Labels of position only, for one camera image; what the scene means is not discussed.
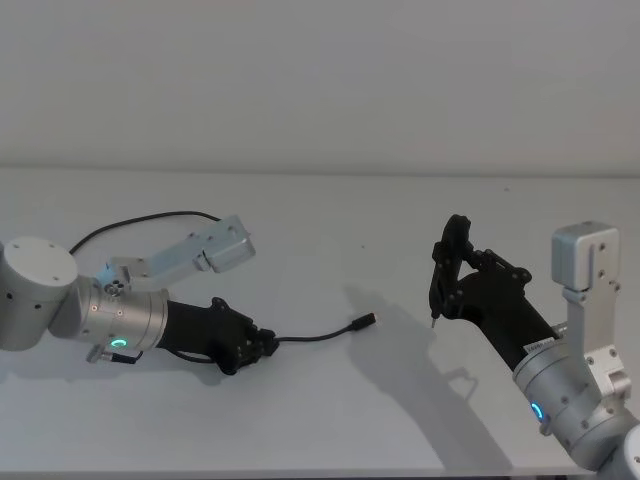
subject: table surface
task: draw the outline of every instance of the table surface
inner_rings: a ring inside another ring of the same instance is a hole
[[[471,241],[528,268],[527,296],[564,321],[550,237],[597,219],[622,231],[616,342],[640,382],[640,180],[446,179],[2,169],[0,240],[70,247],[96,227],[151,212],[239,214],[257,256],[175,284],[173,299],[226,299],[283,335],[321,334],[375,311],[379,324],[283,345],[234,377],[165,351],[135,367],[90,365],[53,338],[0,352],[0,472],[64,478],[427,476],[578,473],[476,328],[430,328],[433,243],[453,213]],[[201,219],[109,233],[78,255],[96,273],[204,228]],[[629,402],[640,413],[640,397]]]

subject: black cable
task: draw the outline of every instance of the black cable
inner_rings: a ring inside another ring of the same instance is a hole
[[[171,353],[172,355],[175,355],[178,358],[181,358],[182,360],[186,360],[187,362],[191,362],[191,363],[215,363],[211,358],[192,357],[191,355],[186,355],[177,350],[167,350],[167,352]]]
[[[80,240],[78,243],[76,243],[71,248],[71,250],[69,250],[69,253],[71,255],[75,255],[75,253],[78,250],[80,250],[83,247],[83,245],[87,243],[89,240],[91,240],[94,237],[97,237],[101,233],[107,232],[109,230],[113,230],[115,228],[125,227],[127,225],[132,225],[134,223],[139,223],[139,222],[146,222],[147,220],[155,220],[156,218],[179,217],[179,216],[189,216],[189,215],[195,216],[195,217],[208,218],[209,220],[213,220],[214,222],[220,221],[218,217],[214,217],[213,215],[209,215],[208,213],[196,212],[192,210],[178,210],[175,212],[154,213],[153,215],[146,215],[144,217],[130,218],[129,220],[123,220],[121,222],[112,223],[111,225],[105,225],[104,227],[94,230],[89,235],[87,235],[82,240]]]
[[[326,335],[318,335],[316,337],[276,337],[276,342],[321,342],[322,340],[329,340],[335,338],[347,332],[357,332],[363,328],[368,327],[376,323],[376,314],[367,313],[360,318],[356,318],[353,322],[340,330],[336,330],[333,333],[327,333]]]

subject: silver cylindrical joint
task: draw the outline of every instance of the silver cylindrical joint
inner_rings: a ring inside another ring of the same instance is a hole
[[[65,249],[35,237],[9,242],[0,260],[0,348],[37,344],[77,277]]]
[[[126,292],[80,277],[49,330],[111,348],[148,350],[162,337],[167,322],[166,290]]]
[[[597,470],[637,423],[623,400],[601,400],[563,341],[555,341],[525,357],[513,379],[541,422],[574,462]]]

